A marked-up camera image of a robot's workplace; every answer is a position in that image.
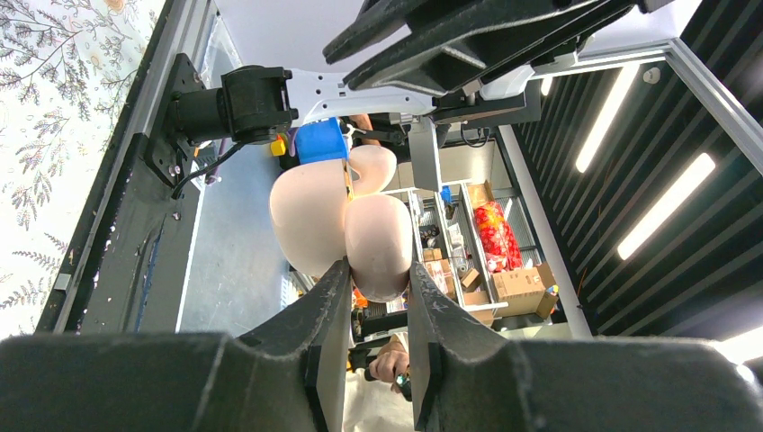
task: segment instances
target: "black slatted wall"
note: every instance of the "black slatted wall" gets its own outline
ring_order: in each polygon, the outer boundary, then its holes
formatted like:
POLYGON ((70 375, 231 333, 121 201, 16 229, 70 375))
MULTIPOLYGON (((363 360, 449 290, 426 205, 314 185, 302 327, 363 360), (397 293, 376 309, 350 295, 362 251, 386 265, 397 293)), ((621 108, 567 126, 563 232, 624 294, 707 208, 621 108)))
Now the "black slatted wall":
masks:
MULTIPOLYGON (((759 120, 761 23, 763 0, 704 0, 683 35, 759 120)), ((575 168, 617 73, 557 78, 542 119, 514 128, 591 328, 723 339, 763 325, 763 179, 667 64, 642 66, 590 167, 575 168), (656 85, 641 79, 653 67, 656 85), (713 173, 623 261, 620 241, 703 152, 713 173)))

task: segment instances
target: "yellow cap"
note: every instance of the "yellow cap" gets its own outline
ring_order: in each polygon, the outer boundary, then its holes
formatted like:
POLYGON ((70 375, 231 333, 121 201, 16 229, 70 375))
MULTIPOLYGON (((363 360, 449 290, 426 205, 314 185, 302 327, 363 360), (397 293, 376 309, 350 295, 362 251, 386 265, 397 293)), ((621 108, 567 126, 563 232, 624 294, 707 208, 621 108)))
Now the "yellow cap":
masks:
POLYGON ((273 153, 273 156, 283 156, 286 154, 286 142, 283 141, 281 135, 278 136, 277 140, 270 143, 270 152, 273 153))

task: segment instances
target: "blue object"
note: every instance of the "blue object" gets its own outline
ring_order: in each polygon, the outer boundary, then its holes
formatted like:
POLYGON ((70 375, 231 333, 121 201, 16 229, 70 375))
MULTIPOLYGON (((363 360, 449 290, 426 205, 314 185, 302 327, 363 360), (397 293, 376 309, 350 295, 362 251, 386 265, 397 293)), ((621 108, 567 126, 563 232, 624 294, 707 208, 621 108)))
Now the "blue object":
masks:
POLYGON ((450 204, 453 202, 453 197, 451 196, 451 186, 443 186, 443 191, 440 192, 440 196, 443 197, 443 201, 447 204, 450 204))
POLYGON ((296 146, 297 156, 302 165, 321 160, 350 158, 350 150, 336 117, 302 126, 297 131, 296 146))

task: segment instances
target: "ceiling light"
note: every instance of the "ceiling light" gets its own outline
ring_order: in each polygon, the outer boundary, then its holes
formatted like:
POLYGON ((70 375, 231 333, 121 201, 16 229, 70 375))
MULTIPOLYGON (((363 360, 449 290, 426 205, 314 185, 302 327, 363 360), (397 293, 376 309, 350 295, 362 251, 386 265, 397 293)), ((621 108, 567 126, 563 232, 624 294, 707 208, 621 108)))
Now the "ceiling light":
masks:
POLYGON ((550 76, 543 79, 543 82, 541 82, 541 95, 548 96, 549 92, 551 92, 552 81, 553 78, 550 76))
POLYGON ((741 365, 749 360, 763 357, 763 327, 756 328, 737 337, 716 342, 714 344, 721 354, 726 356, 731 362, 741 365))
POLYGON ((602 106, 601 112, 598 114, 598 118, 586 139, 586 143, 583 144, 583 149, 578 155, 578 161, 575 162, 575 166, 581 173, 586 172, 586 169, 591 164, 591 160, 596 155, 606 132, 609 131, 609 126, 617 115, 620 105, 623 104, 625 97, 628 95, 628 90, 630 90, 633 79, 636 78, 638 72, 639 65, 637 64, 625 66, 620 70, 620 75, 617 77, 615 85, 612 86, 609 96, 606 97, 606 102, 604 102, 604 106, 602 106))
POLYGON ((617 247, 620 257, 627 259, 638 249, 714 169, 715 163, 707 153, 699 155, 620 243, 617 247))

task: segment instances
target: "black panel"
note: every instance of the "black panel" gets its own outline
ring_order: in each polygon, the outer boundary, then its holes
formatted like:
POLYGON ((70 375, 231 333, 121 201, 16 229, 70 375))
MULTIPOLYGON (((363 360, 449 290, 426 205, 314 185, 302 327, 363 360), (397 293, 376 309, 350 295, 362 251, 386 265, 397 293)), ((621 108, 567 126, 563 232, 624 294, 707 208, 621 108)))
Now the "black panel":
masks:
POLYGON ((470 129, 490 128, 505 124, 537 122, 539 120, 541 120, 541 81, 534 79, 527 83, 525 88, 525 108, 491 115, 483 119, 469 120, 468 123, 463 124, 461 127, 468 131, 470 129))
POLYGON ((399 86, 444 96, 474 80, 487 84, 545 61, 565 44, 574 50, 637 4, 645 13, 660 6, 633 0, 380 0, 364 7, 323 54, 336 63, 406 24, 409 36, 350 72, 345 83, 354 90, 399 86))
MULTIPOLYGON (((761 0, 703 2, 683 35, 759 120, 761 21, 761 0)), ((542 119, 514 128, 589 324, 606 335, 721 339, 759 327, 763 179, 667 64, 642 65, 594 160, 576 169, 617 74, 555 79, 542 119), (655 67, 659 83, 644 82, 655 67), (715 170, 623 260, 622 239, 701 153, 715 170)))

